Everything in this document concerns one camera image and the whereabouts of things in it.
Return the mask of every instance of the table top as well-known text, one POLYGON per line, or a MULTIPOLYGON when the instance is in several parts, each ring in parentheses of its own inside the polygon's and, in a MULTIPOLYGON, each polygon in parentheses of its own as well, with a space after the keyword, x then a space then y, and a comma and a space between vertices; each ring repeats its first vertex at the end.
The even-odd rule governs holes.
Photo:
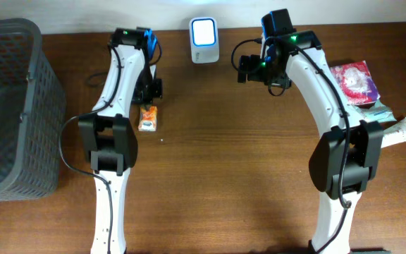
MULTIPOLYGON (((381 101, 406 116, 406 23, 298 26, 319 37, 330 66, 366 60, 381 101)), ((159 31, 164 81, 158 131, 139 133, 125 204, 130 253, 277 253, 305 248, 316 229, 319 194, 308 172, 315 122, 293 86, 272 97, 237 83, 230 54, 260 28, 219 30, 220 60, 191 62, 188 31, 159 31)), ((44 53, 67 94, 66 116, 89 111, 101 87, 87 76, 109 69, 109 34, 45 35, 44 53)), ((258 54, 258 44, 239 48, 258 54)), ((65 135, 70 162, 89 169, 76 126, 65 135)), ((0 202, 0 253, 89 253, 94 181, 61 164, 47 198, 0 202)), ((352 248, 406 253, 406 143, 382 150, 376 178, 355 210, 352 248)))

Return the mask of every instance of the orange snack packet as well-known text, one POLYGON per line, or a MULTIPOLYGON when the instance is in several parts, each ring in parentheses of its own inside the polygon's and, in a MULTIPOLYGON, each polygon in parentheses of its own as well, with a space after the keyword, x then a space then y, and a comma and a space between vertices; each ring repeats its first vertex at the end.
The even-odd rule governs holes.
POLYGON ((139 131, 156 131, 158 108, 155 106, 140 106, 139 131))

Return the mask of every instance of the blue light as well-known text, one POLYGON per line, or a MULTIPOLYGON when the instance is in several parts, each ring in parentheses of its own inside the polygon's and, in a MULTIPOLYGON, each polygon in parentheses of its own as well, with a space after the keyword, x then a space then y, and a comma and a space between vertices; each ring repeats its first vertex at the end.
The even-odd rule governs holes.
POLYGON ((216 31, 214 21, 211 19, 194 20, 192 33, 196 46, 209 46, 216 43, 216 31))

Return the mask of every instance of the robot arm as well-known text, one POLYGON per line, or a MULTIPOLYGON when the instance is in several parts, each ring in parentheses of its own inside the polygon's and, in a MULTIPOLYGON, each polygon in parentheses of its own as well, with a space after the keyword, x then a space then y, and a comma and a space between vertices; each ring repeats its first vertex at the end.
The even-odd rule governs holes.
POLYGON ((93 108, 96 114, 86 114, 79 120, 86 160, 90 161, 94 174, 110 186, 107 190, 103 181, 95 179, 97 211, 92 254, 108 253, 109 249, 112 254, 122 254, 126 250, 125 190, 137 159, 137 140, 129 121, 130 105, 151 103, 162 95, 162 82, 155 77, 156 66, 149 65, 156 43, 150 29, 117 29, 109 42, 111 66, 93 108), (105 129, 111 129, 112 135, 103 134, 105 129))
POLYGON ((270 93, 271 87, 281 87, 281 95, 290 87, 291 80, 299 88, 320 136, 309 160, 310 176, 320 192, 319 218, 309 251, 349 253, 353 212, 367 182, 375 177, 383 131, 377 122, 366 123, 348 103, 341 89, 334 85, 333 90, 322 77, 320 72, 336 84, 322 46, 312 31, 296 32, 285 9, 264 16, 262 26, 262 52, 260 55, 240 57, 238 82, 263 82, 269 86, 270 93), (344 106, 350 124, 350 143, 355 145, 348 150, 341 186, 344 200, 352 204, 345 216, 337 192, 347 132, 340 104, 344 106))

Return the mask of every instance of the plastic container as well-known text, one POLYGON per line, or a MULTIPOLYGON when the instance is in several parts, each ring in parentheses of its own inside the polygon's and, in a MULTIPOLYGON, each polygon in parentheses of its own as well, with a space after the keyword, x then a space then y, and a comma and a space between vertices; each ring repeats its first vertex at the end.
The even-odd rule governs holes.
POLYGON ((0 201, 54 192, 65 107, 39 28, 26 19, 0 20, 0 201))

